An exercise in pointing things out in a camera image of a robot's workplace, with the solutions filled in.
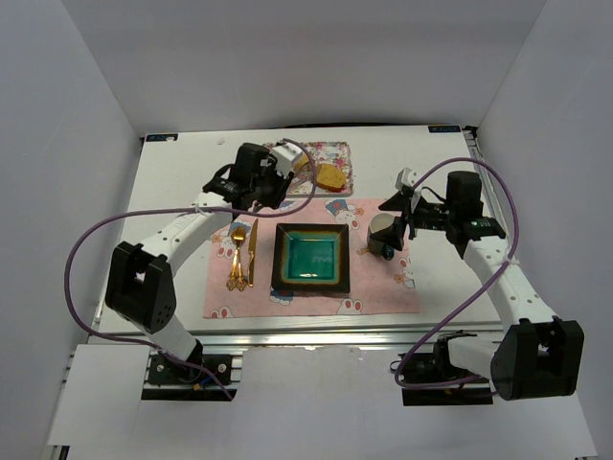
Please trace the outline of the small pale muffin bread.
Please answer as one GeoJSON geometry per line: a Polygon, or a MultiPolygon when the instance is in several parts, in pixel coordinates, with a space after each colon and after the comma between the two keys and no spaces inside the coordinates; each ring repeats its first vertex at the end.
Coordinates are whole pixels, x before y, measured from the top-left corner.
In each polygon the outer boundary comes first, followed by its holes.
{"type": "Polygon", "coordinates": [[[299,172],[303,172],[303,171],[310,171],[311,170],[311,166],[310,166],[310,160],[307,156],[302,156],[298,163],[295,165],[294,167],[294,171],[296,173],[299,172]]]}

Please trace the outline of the speckled bread slice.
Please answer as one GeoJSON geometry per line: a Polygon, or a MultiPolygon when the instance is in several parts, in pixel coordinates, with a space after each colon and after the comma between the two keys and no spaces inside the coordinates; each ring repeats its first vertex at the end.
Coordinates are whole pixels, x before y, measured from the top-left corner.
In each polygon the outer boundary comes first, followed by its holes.
{"type": "Polygon", "coordinates": [[[341,192],[347,184],[344,172],[332,164],[321,163],[316,168],[316,186],[329,191],[341,192]]]}

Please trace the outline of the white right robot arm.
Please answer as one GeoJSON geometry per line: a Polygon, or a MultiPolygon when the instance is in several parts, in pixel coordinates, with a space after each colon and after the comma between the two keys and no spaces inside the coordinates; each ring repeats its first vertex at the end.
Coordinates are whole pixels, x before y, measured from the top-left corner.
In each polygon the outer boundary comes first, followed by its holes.
{"type": "Polygon", "coordinates": [[[412,349],[395,374],[405,389],[462,386],[489,381],[505,401],[563,397],[575,393],[584,332],[563,320],[536,293],[511,255],[502,226],[484,215],[482,181],[476,172],[451,172],[439,203],[425,200],[410,169],[397,177],[396,193],[380,205],[396,216],[372,240],[400,250],[418,230],[440,231],[474,272],[494,306],[504,336],[499,343],[475,333],[434,331],[429,356],[412,349]]]}

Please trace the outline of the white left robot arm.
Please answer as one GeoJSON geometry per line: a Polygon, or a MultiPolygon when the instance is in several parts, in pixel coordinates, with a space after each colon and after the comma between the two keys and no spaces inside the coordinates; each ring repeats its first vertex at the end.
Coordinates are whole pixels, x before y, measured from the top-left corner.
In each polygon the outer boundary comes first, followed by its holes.
{"type": "Polygon", "coordinates": [[[161,352],[199,364],[202,345],[175,314],[174,276],[204,242],[252,207],[277,209],[294,178],[300,148],[244,143],[234,163],[218,170],[189,211],[138,242],[113,251],[104,303],[143,332],[161,352]]]}

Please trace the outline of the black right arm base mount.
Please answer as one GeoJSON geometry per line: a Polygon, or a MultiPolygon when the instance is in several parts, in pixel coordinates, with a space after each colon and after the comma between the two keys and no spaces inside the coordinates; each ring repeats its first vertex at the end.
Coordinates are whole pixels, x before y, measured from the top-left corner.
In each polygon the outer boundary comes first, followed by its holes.
{"type": "Polygon", "coordinates": [[[415,353],[402,368],[400,380],[411,384],[428,384],[419,390],[402,389],[402,403],[406,407],[468,406],[493,404],[489,381],[478,378],[470,382],[451,384],[452,380],[473,378],[469,371],[454,367],[448,357],[448,342],[452,338],[476,337],[475,333],[457,331],[439,336],[433,350],[415,353]]]}

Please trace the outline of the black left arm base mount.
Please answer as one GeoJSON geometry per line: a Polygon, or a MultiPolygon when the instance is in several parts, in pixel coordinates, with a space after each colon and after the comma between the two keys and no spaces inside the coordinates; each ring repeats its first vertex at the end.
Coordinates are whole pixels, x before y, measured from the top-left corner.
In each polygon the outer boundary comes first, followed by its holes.
{"type": "Polygon", "coordinates": [[[145,373],[142,401],[229,402],[237,393],[242,358],[233,355],[204,355],[201,365],[213,374],[231,395],[228,397],[213,378],[198,369],[178,366],[159,354],[151,355],[145,373]]]}

